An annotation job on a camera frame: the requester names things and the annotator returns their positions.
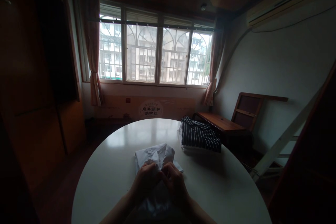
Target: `black and white striped shirt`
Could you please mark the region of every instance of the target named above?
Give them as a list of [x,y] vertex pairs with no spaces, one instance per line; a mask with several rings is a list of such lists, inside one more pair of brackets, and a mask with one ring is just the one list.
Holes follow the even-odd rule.
[[221,141],[210,124],[191,120],[188,116],[181,119],[182,145],[199,147],[215,152],[221,151]]

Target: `human hand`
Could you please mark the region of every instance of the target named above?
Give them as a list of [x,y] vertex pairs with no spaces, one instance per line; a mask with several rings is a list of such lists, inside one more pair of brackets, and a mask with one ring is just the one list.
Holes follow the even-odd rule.
[[160,176],[153,176],[155,163],[144,164],[135,176],[134,182],[129,190],[130,198],[139,204],[149,194],[149,192],[160,181]]
[[182,173],[172,162],[169,162],[159,172],[159,176],[165,183],[173,203],[182,211],[186,211],[191,203],[191,198],[184,183]]

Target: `pink curtain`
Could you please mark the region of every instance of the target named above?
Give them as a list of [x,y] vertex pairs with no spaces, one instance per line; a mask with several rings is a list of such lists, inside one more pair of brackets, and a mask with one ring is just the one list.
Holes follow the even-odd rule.
[[85,33],[86,51],[91,70],[91,105],[101,106],[104,103],[102,89],[98,76],[99,67],[99,22],[90,22],[98,19],[100,13],[99,0],[81,0],[83,27]]
[[224,33],[215,32],[212,36],[211,42],[211,60],[210,60],[210,73],[209,73],[209,84],[206,88],[203,105],[213,106],[214,89],[215,89],[215,76],[216,76],[216,65],[217,61],[220,60],[222,51],[224,47]]

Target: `white oval table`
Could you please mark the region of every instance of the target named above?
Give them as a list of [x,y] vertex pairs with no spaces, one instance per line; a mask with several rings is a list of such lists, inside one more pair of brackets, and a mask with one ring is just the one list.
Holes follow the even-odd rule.
[[222,153],[187,155],[177,136],[179,125],[179,121],[170,119],[146,119],[106,138],[79,179],[72,223],[99,223],[132,185],[134,152],[166,142],[175,149],[190,196],[217,223],[271,224],[259,190],[237,158],[223,145]]

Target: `curtain rod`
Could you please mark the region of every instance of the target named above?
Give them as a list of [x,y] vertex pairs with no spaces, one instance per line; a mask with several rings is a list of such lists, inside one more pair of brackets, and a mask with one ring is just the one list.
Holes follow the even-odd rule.
[[203,32],[221,32],[222,29],[215,28],[204,28],[204,27],[192,27],[192,26],[181,26],[175,24],[158,24],[158,23],[147,23],[147,22],[137,22],[137,21],[125,21],[125,20],[112,20],[112,19],[90,19],[89,22],[100,22],[100,23],[116,23],[122,25],[140,25],[140,26],[151,26],[151,27],[163,27],[163,28],[173,28],[173,29],[183,29],[183,30],[199,30]]

